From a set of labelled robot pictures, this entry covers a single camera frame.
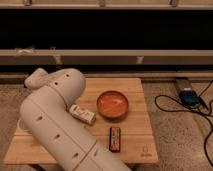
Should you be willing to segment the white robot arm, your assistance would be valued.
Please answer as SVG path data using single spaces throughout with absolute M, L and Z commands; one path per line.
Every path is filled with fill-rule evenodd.
M 83 94 L 84 75 L 72 68 L 36 69 L 25 80 L 32 93 L 20 107 L 32 135 L 65 171 L 131 171 L 100 143 L 68 109 Z

